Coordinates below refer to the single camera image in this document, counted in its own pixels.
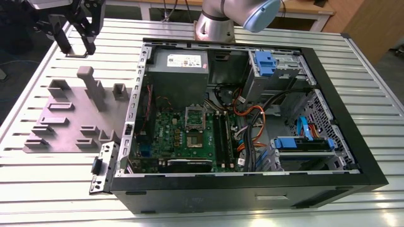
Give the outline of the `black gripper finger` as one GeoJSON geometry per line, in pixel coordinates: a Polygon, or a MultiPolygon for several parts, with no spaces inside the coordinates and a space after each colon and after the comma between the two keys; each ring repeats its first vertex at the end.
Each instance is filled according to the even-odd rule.
{"type": "Polygon", "coordinates": [[[37,28],[45,33],[49,39],[52,39],[64,54],[70,52],[70,44],[62,30],[58,16],[44,15],[36,22],[37,28]]]}
{"type": "Polygon", "coordinates": [[[94,39],[104,25],[105,5],[105,0],[72,1],[68,21],[81,36],[88,55],[94,54],[94,39]]]}

